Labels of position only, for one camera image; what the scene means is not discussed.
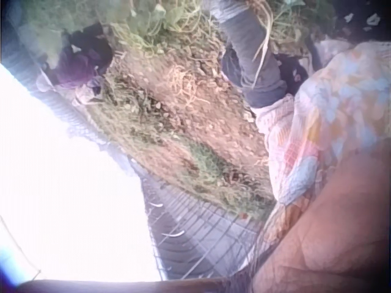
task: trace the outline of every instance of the floral shirt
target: floral shirt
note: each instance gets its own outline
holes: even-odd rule
[[[260,250],[281,240],[342,159],[389,135],[390,64],[391,43],[362,43],[337,54],[295,97],[252,109],[277,200]]]

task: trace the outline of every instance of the grassy slope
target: grassy slope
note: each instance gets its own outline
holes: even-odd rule
[[[251,2],[260,11],[258,1]],[[113,141],[195,196],[257,216],[269,210],[263,139],[240,94],[219,74],[217,58],[224,43],[198,0],[24,3],[52,64],[62,28],[73,31],[98,20],[113,28],[110,41],[118,52],[106,76],[106,102],[87,108]],[[308,17],[297,15],[312,14],[277,1],[272,8],[282,12],[272,42],[298,40]],[[289,23],[296,25],[292,29]]]

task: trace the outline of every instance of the overexposed sky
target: overexposed sky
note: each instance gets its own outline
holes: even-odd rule
[[[0,97],[0,215],[27,257],[51,279],[160,280],[139,178],[1,65]]]

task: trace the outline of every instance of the purple clothing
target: purple clothing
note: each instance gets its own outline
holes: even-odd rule
[[[59,63],[53,73],[58,86],[63,89],[75,89],[96,76],[91,59],[82,52],[74,53],[71,46],[61,51]]]

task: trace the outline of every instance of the skin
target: skin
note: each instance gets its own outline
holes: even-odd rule
[[[255,293],[368,292],[389,268],[388,147],[342,162],[253,279]]]

